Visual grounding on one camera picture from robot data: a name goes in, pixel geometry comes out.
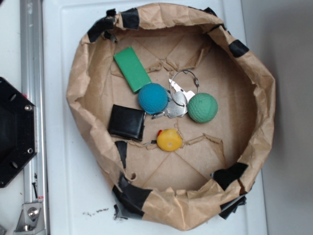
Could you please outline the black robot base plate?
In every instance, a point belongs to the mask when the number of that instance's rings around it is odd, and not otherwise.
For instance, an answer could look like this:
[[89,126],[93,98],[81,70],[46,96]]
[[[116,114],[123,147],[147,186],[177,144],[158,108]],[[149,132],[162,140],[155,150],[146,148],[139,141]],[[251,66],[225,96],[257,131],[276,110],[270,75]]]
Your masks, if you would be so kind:
[[35,106],[0,78],[0,187],[7,187],[36,154]]

